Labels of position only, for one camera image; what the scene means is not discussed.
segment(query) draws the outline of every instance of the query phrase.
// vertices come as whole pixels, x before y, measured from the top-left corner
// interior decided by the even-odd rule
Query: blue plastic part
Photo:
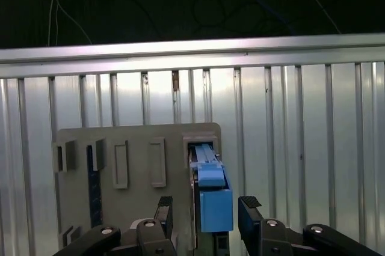
[[[200,226],[204,233],[233,230],[233,192],[200,192]]]
[[[214,151],[209,145],[197,145],[195,147],[198,167],[199,187],[224,187],[223,165],[218,161]]]
[[[233,230],[233,192],[226,169],[208,144],[195,147],[196,162],[190,168],[197,171],[200,197],[200,228],[203,233]]]

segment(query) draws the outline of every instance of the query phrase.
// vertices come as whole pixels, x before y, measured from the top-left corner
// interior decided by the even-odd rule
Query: rectangular slot
[[[63,170],[63,149],[58,146],[58,170],[59,172]]]
[[[128,188],[128,141],[114,145],[112,180],[115,189]]]
[[[100,188],[100,173],[94,169],[94,153],[91,145],[87,146],[87,175],[88,199],[90,206],[91,227],[101,225],[102,221],[102,191]]]
[[[150,181],[154,188],[166,187],[164,138],[154,138],[149,145]]]
[[[75,141],[61,142],[56,144],[57,148],[57,171],[67,172],[76,169]]]

